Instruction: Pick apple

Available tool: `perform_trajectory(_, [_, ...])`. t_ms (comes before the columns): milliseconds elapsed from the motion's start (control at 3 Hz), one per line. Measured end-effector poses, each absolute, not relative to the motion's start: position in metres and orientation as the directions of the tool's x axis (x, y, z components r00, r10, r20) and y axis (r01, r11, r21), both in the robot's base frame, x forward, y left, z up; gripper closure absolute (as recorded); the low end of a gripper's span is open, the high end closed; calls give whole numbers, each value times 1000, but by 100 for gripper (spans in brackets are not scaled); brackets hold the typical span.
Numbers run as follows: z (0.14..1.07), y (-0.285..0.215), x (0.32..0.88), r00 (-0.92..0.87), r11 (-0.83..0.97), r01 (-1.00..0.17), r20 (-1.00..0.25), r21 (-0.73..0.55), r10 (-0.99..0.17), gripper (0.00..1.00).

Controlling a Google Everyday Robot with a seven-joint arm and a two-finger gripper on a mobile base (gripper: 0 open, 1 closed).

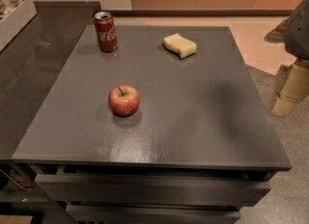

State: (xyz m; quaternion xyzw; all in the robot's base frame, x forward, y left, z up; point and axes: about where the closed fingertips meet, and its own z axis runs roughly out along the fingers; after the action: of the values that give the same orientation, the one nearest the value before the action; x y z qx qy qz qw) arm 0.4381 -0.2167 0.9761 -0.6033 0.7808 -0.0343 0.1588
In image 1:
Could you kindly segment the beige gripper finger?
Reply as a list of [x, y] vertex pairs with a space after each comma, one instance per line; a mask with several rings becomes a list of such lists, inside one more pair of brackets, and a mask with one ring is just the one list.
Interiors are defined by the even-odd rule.
[[272, 40], [283, 40], [285, 38], [287, 24], [288, 24], [288, 20], [284, 19], [274, 29], [272, 29], [269, 32], [269, 37]]
[[309, 96], [309, 61], [281, 66], [276, 74], [275, 91], [269, 111], [279, 117], [292, 114]]

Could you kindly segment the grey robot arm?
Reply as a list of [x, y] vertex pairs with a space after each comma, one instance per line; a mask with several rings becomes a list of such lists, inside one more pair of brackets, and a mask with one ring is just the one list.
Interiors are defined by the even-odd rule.
[[279, 117], [292, 114], [309, 96], [309, 0], [302, 0], [288, 18], [284, 44], [295, 62], [281, 65], [276, 74], [269, 111]]

